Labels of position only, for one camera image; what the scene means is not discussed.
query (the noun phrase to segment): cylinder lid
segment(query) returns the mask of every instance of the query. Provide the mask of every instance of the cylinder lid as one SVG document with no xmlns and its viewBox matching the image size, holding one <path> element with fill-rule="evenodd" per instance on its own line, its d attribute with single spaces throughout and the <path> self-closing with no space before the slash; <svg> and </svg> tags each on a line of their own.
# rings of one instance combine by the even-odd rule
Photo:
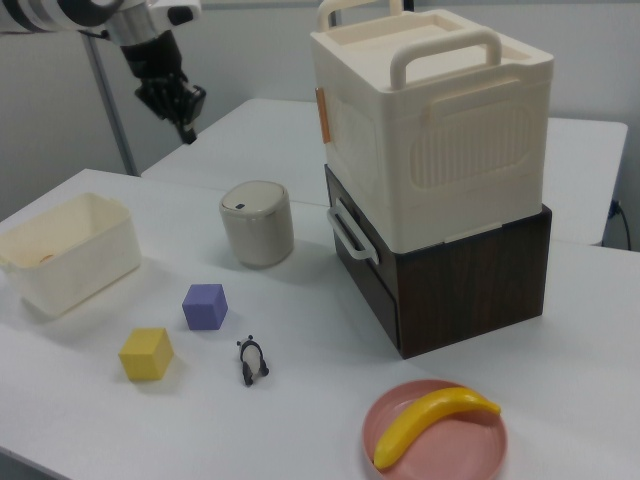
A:
<svg viewBox="0 0 640 480">
<path fill-rule="evenodd" d="M 256 180 L 234 187 L 222 198 L 220 207 L 226 215 L 259 218 L 276 211 L 287 199 L 282 185 Z"/>
</svg>

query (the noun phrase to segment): white table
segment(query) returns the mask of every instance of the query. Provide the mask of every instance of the white table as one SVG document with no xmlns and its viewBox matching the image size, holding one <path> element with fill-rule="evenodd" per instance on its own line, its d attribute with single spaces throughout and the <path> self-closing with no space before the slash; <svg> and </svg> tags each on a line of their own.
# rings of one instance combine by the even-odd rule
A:
<svg viewBox="0 0 640 480">
<path fill-rule="evenodd" d="M 602 242 L 627 126 L 549 120 L 543 201 L 552 238 Z M 229 190 L 248 180 L 282 183 L 293 200 L 328 205 L 315 103 L 249 100 L 142 173 L 144 178 Z"/>
<path fill-rule="evenodd" d="M 84 171 L 0 232 L 84 191 L 132 213 L 142 266 L 61 318 L 0 275 L 0 450 L 61 478 L 371 479 L 369 406 L 405 381 L 445 378 L 503 407 L 501 480 L 637 478 L 640 256 L 552 242 L 544 315 L 401 360 L 335 255 L 325 208 L 293 203 L 296 247 L 252 271 L 230 254 L 222 192 Z M 217 332 L 187 329 L 192 283 L 222 283 Z M 162 381 L 131 383 L 117 353 L 134 327 L 166 327 Z M 242 382 L 253 334 L 271 373 Z"/>
</svg>

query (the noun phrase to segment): wooden drawer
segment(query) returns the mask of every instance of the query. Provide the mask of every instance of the wooden drawer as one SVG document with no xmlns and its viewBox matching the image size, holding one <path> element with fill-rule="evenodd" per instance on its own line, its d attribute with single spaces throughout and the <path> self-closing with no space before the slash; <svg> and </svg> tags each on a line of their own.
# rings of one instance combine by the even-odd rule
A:
<svg viewBox="0 0 640 480">
<path fill-rule="evenodd" d="M 489 232 L 395 254 L 325 168 L 331 206 L 344 205 L 377 258 L 354 259 L 337 234 L 336 251 L 404 358 L 542 314 L 551 233 L 547 207 Z M 346 240 L 364 250 L 346 221 L 338 222 Z"/>
</svg>

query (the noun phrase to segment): toy banana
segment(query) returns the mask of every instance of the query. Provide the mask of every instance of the toy banana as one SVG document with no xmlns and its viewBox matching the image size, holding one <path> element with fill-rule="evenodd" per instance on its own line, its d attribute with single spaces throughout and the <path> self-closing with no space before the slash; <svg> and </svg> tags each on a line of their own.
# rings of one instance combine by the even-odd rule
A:
<svg viewBox="0 0 640 480">
<path fill-rule="evenodd" d="M 378 470 L 390 467 L 427 427 L 448 415 L 471 410 L 500 414 L 499 405 L 463 387 L 443 388 L 417 399 L 382 434 L 373 464 Z"/>
</svg>

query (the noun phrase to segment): white wall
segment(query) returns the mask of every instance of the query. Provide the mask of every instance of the white wall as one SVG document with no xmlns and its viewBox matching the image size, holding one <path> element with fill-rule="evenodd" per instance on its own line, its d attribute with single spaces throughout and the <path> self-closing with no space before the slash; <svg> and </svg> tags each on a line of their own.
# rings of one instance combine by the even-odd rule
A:
<svg viewBox="0 0 640 480">
<path fill-rule="evenodd" d="M 207 91 L 201 131 L 250 98 L 313 98 L 309 32 L 315 8 L 207 10 L 174 31 L 189 80 Z M 138 81 L 120 51 L 99 42 L 134 161 L 143 172 L 180 146 L 178 134 L 134 96 Z"/>
<path fill-rule="evenodd" d="M 567 118 L 619 121 L 629 125 L 617 197 L 640 247 L 640 4 L 448 6 L 556 57 L 551 113 Z M 345 23 L 380 14 L 362 7 Z M 309 32 L 310 8 L 209 10 L 204 20 L 176 32 L 185 70 L 209 92 L 200 128 L 252 97 L 313 100 L 315 80 Z M 140 171 L 178 146 L 168 126 L 160 130 L 132 96 L 135 85 L 124 61 L 105 54 L 109 80 Z M 619 219 L 610 222 L 609 245 L 623 246 Z"/>
<path fill-rule="evenodd" d="M 0 220 L 84 168 L 124 172 L 77 33 L 0 37 Z"/>
</svg>

